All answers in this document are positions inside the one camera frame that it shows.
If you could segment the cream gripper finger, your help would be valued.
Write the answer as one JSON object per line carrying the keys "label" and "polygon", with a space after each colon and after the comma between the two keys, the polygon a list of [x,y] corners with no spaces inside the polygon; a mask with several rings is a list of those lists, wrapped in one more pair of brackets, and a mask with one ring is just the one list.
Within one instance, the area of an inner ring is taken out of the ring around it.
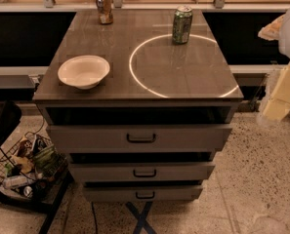
{"label": "cream gripper finger", "polygon": [[277,19],[273,20],[271,23],[263,27],[258,36],[262,39],[273,41],[279,39],[279,31],[283,22],[284,16],[280,16]]}
{"label": "cream gripper finger", "polygon": [[262,115],[272,121],[281,121],[290,112],[290,63],[280,72]]}

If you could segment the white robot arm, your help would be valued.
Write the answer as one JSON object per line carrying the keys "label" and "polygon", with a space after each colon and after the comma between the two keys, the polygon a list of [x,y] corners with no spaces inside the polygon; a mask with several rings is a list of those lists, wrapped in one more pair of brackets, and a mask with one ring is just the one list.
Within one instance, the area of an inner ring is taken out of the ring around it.
{"label": "white robot arm", "polygon": [[[263,27],[258,36],[278,41],[278,50],[290,58],[290,8]],[[267,81],[267,93],[261,101],[259,120],[280,122],[290,112],[290,61],[281,70],[274,71]]]}

